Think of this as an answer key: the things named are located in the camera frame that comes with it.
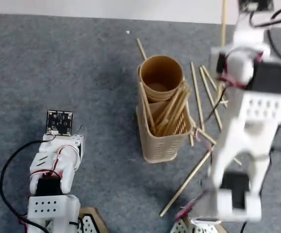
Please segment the brown paper cup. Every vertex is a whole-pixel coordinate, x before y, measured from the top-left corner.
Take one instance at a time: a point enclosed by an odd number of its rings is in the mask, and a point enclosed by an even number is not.
[[[155,55],[142,63],[139,78],[150,101],[166,101],[174,95],[183,81],[183,69],[173,58]]]

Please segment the black cable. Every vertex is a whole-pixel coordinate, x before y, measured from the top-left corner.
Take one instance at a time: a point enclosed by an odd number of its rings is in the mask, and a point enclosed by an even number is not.
[[[272,15],[271,19],[275,19],[279,14],[281,14],[281,9],[278,10],[277,12],[275,12],[275,13]],[[268,37],[268,40],[269,40],[269,44],[270,44],[272,50],[273,50],[273,51],[275,52],[275,54],[281,59],[281,52],[279,52],[277,46],[275,45],[275,43],[274,43],[274,41],[273,41],[272,34],[271,34],[271,30],[268,29],[268,30],[266,31],[266,33],[267,33],[267,37]],[[280,128],[281,128],[281,126],[278,127],[277,132],[276,132],[276,135],[278,134]]]
[[[77,222],[69,222],[70,225],[75,225],[77,227],[79,227],[79,224]]]
[[[81,231],[82,233],[84,233],[84,224],[83,224],[83,219],[78,217],[78,220],[80,221],[80,224],[81,224]]]
[[[252,19],[253,19],[254,13],[255,13],[254,11],[251,12],[250,17],[249,17],[249,23],[253,28],[264,28],[264,27],[268,27],[268,26],[272,26],[272,25],[276,25],[276,24],[281,23],[281,19],[278,19],[278,20],[273,20],[271,22],[267,22],[267,23],[253,24]]]
[[[240,233],[244,232],[244,228],[246,227],[246,225],[247,225],[247,222],[244,222],[243,225],[242,225],[242,228],[240,230]]]
[[[281,14],[281,9],[278,10],[277,12],[275,12],[275,13],[272,15],[271,19],[275,19],[279,14]],[[281,53],[279,52],[277,46],[275,45],[275,43],[274,43],[274,41],[273,41],[273,39],[272,39],[271,30],[268,29],[268,30],[266,31],[266,33],[267,33],[267,37],[268,37],[268,40],[269,40],[269,43],[270,43],[270,46],[271,46],[272,50],[275,52],[275,54],[276,54],[279,58],[281,58]]]
[[[23,217],[21,214],[19,214],[15,209],[14,207],[11,205],[11,203],[6,199],[5,195],[4,195],[4,191],[3,191],[3,180],[4,180],[4,175],[5,175],[5,172],[6,172],[6,169],[8,168],[9,164],[11,163],[11,161],[15,158],[15,156],[17,156],[18,153],[20,153],[22,150],[24,150],[25,148],[29,147],[30,145],[32,144],[41,144],[43,142],[49,142],[49,141],[52,141],[53,139],[51,140],[47,140],[47,141],[43,141],[43,140],[36,140],[36,141],[31,141],[29,143],[26,143],[24,146],[20,147],[19,149],[17,149],[12,155],[11,157],[7,160],[7,162],[5,163],[5,165],[3,166],[2,168],[2,171],[1,171],[1,175],[0,175],[0,196],[3,200],[3,202],[6,204],[6,206],[11,210],[11,212],[18,218],[20,219],[22,222],[26,223],[26,224],[29,224],[29,225],[32,225],[34,227],[37,227],[39,228],[40,230],[42,230],[44,233],[49,233],[49,231],[44,228],[43,226],[35,223],[35,222],[32,222],[30,220],[28,220],[27,218]]]

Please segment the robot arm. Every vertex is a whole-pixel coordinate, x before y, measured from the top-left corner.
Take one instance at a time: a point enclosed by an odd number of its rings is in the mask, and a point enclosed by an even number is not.
[[[27,219],[51,233],[76,233],[80,201],[70,192],[84,153],[84,136],[71,135],[72,113],[48,111],[47,133],[30,166]],[[43,233],[28,225],[27,233]]]
[[[52,135],[44,135],[43,140],[49,140]],[[56,136],[54,140],[44,142],[39,148],[31,166],[30,192],[35,195],[37,184],[42,176],[59,176],[60,190],[69,193],[74,177],[83,157],[82,135]]]
[[[262,217],[260,192],[281,125],[281,60],[270,56],[269,46],[262,40],[238,40],[236,37],[232,45],[212,56],[212,73],[240,83],[241,88],[229,88],[224,127],[212,153],[211,187],[189,204],[193,208],[188,217],[194,225],[259,221]],[[226,171],[240,153],[251,157],[248,173]]]

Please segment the red wire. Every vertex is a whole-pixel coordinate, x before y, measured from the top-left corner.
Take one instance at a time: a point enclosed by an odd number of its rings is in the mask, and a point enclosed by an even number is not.
[[[34,175],[34,174],[36,174],[36,173],[39,173],[39,172],[50,172],[50,175],[49,175],[49,176],[51,176],[51,175],[54,173],[56,176],[60,177],[60,175],[59,175],[57,172],[55,172],[54,170],[48,170],[48,169],[42,169],[42,170],[34,171],[34,172],[33,172],[32,174],[30,174],[30,175],[32,176],[32,175]]]

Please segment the white plastic part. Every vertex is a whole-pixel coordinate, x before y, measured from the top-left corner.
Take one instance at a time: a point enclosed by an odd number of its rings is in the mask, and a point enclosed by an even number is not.
[[[43,140],[53,139],[52,135],[43,135]],[[84,152],[84,137],[82,135],[56,136],[54,140],[40,145],[31,166],[30,192],[35,194],[37,182],[43,170],[55,172],[61,176],[61,190],[69,193],[75,171],[78,169]]]
[[[79,211],[80,202],[74,195],[30,197],[27,218],[43,227],[52,220],[52,233],[76,233],[77,228],[69,222],[78,222]],[[43,231],[28,225],[27,233]]]
[[[267,57],[270,55],[270,46],[266,43],[254,43],[254,44],[231,44],[231,45],[227,45],[225,47],[213,47],[211,48],[211,53],[210,53],[210,74],[212,76],[212,78],[216,78],[217,77],[217,72],[216,72],[216,67],[217,67],[217,61],[218,61],[218,56],[219,53],[224,53],[225,55],[234,55],[236,53],[236,51],[245,51],[246,49],[249,50],[255,50],[256,53],[258,52],[262,52],[263,56]],[[233,69],[233,68],[241,68],[240,66],[237,67],[232,67],[232,65],[228,66],[228,69]]]
[[[228,75],[247,85],[254,73],[253,60],[245,51],[234,51],[227,58]]]
[[[179,220],[174,224],[170,233],[191,233],[191,231],[188,231],[183,220]]]
[[[95,228],[95,225],[93,223],[93,219],[91,216],[84,216],[83,219],[83,229],[85,233],[98,233],[99,231]],[[81,225],[79,225],[78,233],[82,233],[81,231]]]
[[[252,28],[249,14],[239,15],[233,34],[233,44],[260,44],[264,39],[265,28]]]
[[[248,15],[241,15],[233,43],[211,49],[211,75],[219,75],[216,72],[219,53],[228,56],[228,75],[244,85],[253,76],[252,60],[258,53],[263,53],[264,62],[281,63],[270,56],[270,47],[263,42],[263,34],[264,29],[253,29],[248,25]],[[259,221],[262,217],[259,192],[269,166],[272,142],[281,124],[281,94],[244,91],[235,87],[228,90],[223,129],[212,153],[211,191],[189,213],[194,224],[200,224],[198,218],[243,222]],[[225,169],[240,153],[249,153],[252,158],[248,168],[249,192],[245,194],[243,210],[233,208],[230,190],[220,189]]]
[[[209,222],[198,221],[198,218],[221,219],[222,221],[260,221],[262,217],[262,206],[259,195],[246,192],[245,209],[234,209],[232,207],[232,194],[230,190],[220,189],[207,192],[200,199],[192,211],[188,214],[191,223],[194,225],[206,224]]]
[[[194,226],[194,233],[218,233],[218,231],[213,225],[200,224]]]

